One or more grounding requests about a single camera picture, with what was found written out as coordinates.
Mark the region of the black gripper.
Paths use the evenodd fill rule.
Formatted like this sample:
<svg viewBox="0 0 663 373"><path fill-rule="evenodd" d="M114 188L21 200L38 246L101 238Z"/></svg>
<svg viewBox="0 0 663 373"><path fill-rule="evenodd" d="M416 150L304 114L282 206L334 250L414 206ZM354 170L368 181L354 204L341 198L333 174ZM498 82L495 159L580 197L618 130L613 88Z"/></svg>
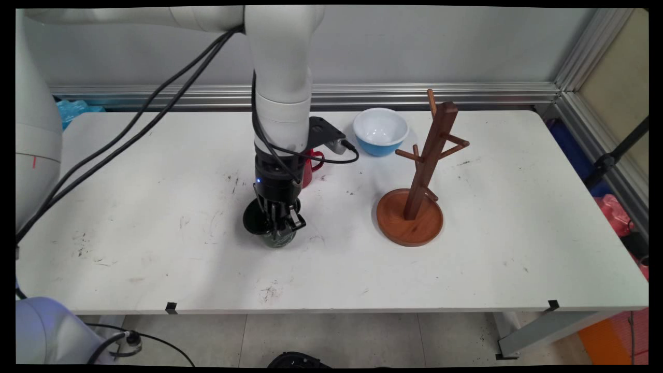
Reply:
<svg viewBox="0 0 663 373"><path fill-rule="evenodd" d="M277 242L280 238L277 223L277 206L273 203L284 203L285 226L295 232L305 227L307 222L300 214L301 201L297 200L301 192L305 159L294 155L274 157L269 153L255 155L255 189L259 200L263 221L258 233L266 242Z"/></svg>

